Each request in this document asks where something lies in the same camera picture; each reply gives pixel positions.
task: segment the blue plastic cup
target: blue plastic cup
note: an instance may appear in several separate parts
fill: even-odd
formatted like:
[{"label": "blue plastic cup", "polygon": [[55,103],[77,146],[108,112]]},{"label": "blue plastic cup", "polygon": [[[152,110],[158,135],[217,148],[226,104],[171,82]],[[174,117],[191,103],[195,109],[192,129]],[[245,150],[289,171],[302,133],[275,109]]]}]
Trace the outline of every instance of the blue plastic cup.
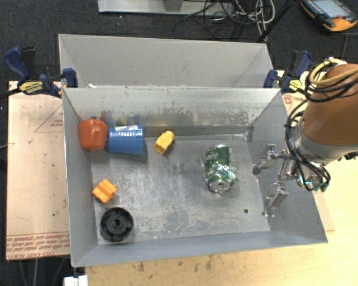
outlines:
[{"label": "blue plastic cup", "polygon": [[110,153],[142,155],[142,125],[109,128],[106,150]]}]

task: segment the cardboard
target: cardboard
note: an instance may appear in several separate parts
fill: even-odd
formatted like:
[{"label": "cardboard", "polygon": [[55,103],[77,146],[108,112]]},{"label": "cardboard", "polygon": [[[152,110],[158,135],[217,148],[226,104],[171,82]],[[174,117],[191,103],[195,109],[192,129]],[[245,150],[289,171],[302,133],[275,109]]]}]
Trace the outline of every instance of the cardboard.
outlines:
[{"label": "cardboard", "polygon": [[8,111],[5,258],[68,255],[62,101],[15,94]]}]

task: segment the orange block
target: orange block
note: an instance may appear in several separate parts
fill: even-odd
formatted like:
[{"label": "orange block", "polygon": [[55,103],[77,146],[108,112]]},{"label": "orange block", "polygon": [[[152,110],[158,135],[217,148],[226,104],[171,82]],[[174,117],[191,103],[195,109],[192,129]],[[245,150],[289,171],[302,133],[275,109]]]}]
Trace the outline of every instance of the orange block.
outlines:
[{"label": "orange block", "polygon": [[96,188],[92,191],[92,194],[96,196],[103,203],[108,203],[113,198],[117,187],[113,185],[109,180],[103,179]]}]

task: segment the blue clamp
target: blue clamp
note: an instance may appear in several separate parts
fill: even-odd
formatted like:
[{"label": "blue clamp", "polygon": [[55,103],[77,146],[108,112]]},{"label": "blue clamp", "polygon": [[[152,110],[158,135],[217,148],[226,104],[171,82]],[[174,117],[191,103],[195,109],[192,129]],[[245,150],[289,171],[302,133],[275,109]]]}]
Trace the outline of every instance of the blue clamp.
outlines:
[{"label": "blue clamp", "polygon": [[[45,94],[60,98],[61,88],[53,84],[47,75],[42,73],[39,79],[30,79],[30,71],[28,71],[25,63],[21,60],[19,46],[15,46],[5,53],[4,62],[14,73],[20,76],[17,82],[17,88],[24,94]],[[62,74],[58,75],[58,77],[66,79],[67,87],[77,88],[78,80],[72,68],[64,69]]]},{"label": "blue clamp", "polygon": [[278,76],[277,71],[270,70],[264,81],[264,88],[272,88],[274,81],[278,80],[281,94],[298,92],[302,86],[300,77],[310,68],[313,59],[307,51],[293,51],[292,61],[289,70],[282,77]]}]

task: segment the yellow block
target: yellow block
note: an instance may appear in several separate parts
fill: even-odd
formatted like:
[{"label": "yellow block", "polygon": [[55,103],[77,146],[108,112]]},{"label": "yellow block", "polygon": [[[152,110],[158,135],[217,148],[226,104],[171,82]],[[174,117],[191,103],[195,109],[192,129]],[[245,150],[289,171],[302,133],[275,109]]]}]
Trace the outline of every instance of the yellow block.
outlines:
[{"label": "yellow block", "polygon": [[108,203],[109,200],[113,198],[116,191],[116,186],[114,186],[109,180],[103,179],[92,191],[92,194],[103,203]]},{"label": "yellow block", "polygon": [[175,136],[171,131],[166,131],[156,140],[154,149],[160,154],[164,154],[170,144],[173,142]]}]

